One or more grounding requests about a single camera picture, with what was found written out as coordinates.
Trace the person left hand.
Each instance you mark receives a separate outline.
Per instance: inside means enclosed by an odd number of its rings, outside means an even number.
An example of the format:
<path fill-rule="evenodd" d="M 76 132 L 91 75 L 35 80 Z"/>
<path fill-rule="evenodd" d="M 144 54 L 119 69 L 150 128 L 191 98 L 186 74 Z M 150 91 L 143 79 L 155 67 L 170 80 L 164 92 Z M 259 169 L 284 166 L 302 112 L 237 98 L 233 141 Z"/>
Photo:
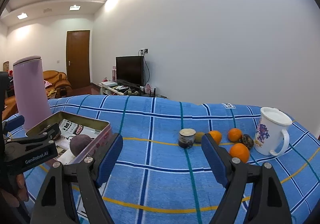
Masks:
<path fill-rule="evenodd" d="M 20 202 L 29 201 L 24 174 L 19 174 L 16 176 L 14 185 L 16 186 L 16 190 L 13 190 L 13 193 L 10 193 L 8 189 L 1 188 L 1 194 L 9 207 L 17 208 L 19 207 Z"/>

